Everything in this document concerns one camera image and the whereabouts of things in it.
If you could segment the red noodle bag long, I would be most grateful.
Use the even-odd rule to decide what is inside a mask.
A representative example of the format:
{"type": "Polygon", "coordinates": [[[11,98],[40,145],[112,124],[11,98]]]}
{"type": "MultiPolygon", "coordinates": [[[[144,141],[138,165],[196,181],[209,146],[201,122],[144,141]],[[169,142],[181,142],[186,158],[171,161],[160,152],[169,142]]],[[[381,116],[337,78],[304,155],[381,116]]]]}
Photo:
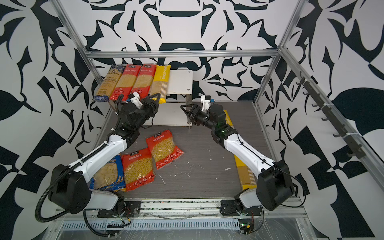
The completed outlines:
{"type": "Polygon", "coordinates": [[[143,99],[149,95],[150,88],[156,73],[156,68],[157,65],[155,64],[142,65],[130,95],[133,93],[138,93],[140,95],[140,99],[143,99]]]}

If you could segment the yellow spaghetti bag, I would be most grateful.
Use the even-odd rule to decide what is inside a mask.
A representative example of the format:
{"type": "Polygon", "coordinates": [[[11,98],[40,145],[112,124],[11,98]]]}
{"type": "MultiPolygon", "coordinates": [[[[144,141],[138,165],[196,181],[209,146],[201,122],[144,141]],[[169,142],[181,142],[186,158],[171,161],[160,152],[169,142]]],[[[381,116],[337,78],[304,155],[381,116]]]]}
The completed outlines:
{"type": "Polygon", "coordinates": [[[234,157],[242,189],[256,189],[257,179],[253,172],[237,156],[234,157]]]}
{"type": "Polygon", "coordinates": [[[160,104],[166,103],[168,85],[170,79],[171,65],[157,66],[153,83],[150,89],[150,95],[161,94],[160,104]]]}
{"type": "Polygon", "coordinates": [[[224,112],[225,112],[225,114],[226,114],[226,123],[227,123],[230,127],[234,128],[234,125],[233,125],[233,123],[232,123],[232,120],[231,120],[231,118],[230,118],[230,116],[229,116],[227,110],[224,110],[224,112]]]}

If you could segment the red long spaghetti bag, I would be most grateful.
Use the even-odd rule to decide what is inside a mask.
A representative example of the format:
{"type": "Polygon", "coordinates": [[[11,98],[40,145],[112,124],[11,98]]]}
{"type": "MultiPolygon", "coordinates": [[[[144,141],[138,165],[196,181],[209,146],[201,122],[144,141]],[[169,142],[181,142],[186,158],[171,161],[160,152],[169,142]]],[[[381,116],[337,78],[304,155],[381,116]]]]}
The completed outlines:
{"type": "Polygon", "coordinates": [[[133,86],[137,80],[139,72],[142,66],[139,65],[127,65],[120,77],[115,89],[113,90],[110,100],[116,101],[120,95],[123,95],[122,102],[128,99],[133,86]]]}

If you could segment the red macaroni bag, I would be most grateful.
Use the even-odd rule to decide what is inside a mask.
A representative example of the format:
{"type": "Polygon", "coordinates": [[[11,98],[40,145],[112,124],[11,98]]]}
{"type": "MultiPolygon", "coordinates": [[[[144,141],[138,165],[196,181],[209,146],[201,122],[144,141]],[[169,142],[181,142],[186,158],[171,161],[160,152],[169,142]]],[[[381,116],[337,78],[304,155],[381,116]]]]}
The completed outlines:
{"type": "Polygon", "coordinates": [[[146,138],[146,143],[155,160],[157,170],[174,162],[184,154],[176,145],[170,130],[146,138]]]}
{"type": "Polygon", "coordinates": [[[153,159],[149,148],[122,155],[126,191],[133,191],[155,180],[153,159]]]}

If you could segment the blue-ended spaghetti bag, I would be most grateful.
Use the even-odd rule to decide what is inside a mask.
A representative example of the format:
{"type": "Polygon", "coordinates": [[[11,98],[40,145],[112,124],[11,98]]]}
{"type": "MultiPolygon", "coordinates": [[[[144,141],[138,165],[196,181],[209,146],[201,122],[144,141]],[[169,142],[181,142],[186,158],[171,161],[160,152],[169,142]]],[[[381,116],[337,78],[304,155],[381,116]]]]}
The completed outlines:
{"type": "Polygon", "coordinates": [[[125,65],[112,65],[106,74],[102,84],[94,96],[95,102],[108,102],[120,77],[122,76],[125,65]]]}

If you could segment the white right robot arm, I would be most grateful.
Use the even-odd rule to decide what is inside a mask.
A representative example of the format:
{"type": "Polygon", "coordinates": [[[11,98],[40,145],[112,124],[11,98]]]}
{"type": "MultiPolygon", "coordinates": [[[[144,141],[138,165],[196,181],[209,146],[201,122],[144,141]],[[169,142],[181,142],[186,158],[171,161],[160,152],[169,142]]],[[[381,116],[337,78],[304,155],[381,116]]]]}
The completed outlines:
{"type": "Polygon", "coordinates": [[[288,165],[284,161],[274,161],[248,144],[239,132],[226,120],[226,112],[221,105],[212,105],[207,111],[197,104],[181,105],[188,119],[196,126],[211,130],[215,143],[238,157],[257,177],[257,187],[239,194],[245,208],[263,206],[269,211],[282,206],[295,190],[288,165]]]}

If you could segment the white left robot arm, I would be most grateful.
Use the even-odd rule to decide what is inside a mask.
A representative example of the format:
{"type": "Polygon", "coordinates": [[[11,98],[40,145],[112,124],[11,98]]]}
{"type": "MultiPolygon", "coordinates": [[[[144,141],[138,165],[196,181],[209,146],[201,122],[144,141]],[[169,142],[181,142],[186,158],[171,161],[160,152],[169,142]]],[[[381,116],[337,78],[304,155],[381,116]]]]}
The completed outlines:
{"type": "Polygon", "coordinates": [[[87,212],[93,210],[113,211],[120,218],[126,206],[124,197],[116,192],[92,190],[89,181],[113,157],[134,144],[140,135],[140,128],[159,109],[159,93],[147,96],[138,102],[121,104],[116,101],[119,117],[117,125],[108,139],[84,157],[64,166],[56,166],[52,171],[51,183],[38,200],[35,219],[40,223],[54,221],[68,213],[83,213],[90,231],[104,238],[112,234],[101,233],[91,227],[87,212]]]}

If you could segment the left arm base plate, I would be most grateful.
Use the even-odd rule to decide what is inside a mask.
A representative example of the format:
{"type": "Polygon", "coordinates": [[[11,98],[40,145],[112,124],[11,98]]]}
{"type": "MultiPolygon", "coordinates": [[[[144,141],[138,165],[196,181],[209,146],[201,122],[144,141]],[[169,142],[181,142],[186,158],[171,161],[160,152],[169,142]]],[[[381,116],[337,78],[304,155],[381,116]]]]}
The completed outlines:
{"type": "Polygon", "coordinates": [[[98,218],[132,218],[140,213],[141,201],[124,201],[117,203],[112,210],[100,209],[98,218]]]}

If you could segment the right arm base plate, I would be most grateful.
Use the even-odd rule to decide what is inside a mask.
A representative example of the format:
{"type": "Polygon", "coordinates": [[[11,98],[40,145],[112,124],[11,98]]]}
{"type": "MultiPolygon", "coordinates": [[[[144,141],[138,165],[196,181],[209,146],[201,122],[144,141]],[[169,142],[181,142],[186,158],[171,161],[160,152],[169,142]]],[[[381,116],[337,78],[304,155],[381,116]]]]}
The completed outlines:
{"type": "Polygon", "coordinates": [[[221,200],[220,201],[220,214],[224,217],[235,217],[235,216],[261,216],[262,207],[255,206],[251,208],[244,207],[240,201],[235,199],[232,200],[221,200]]]}

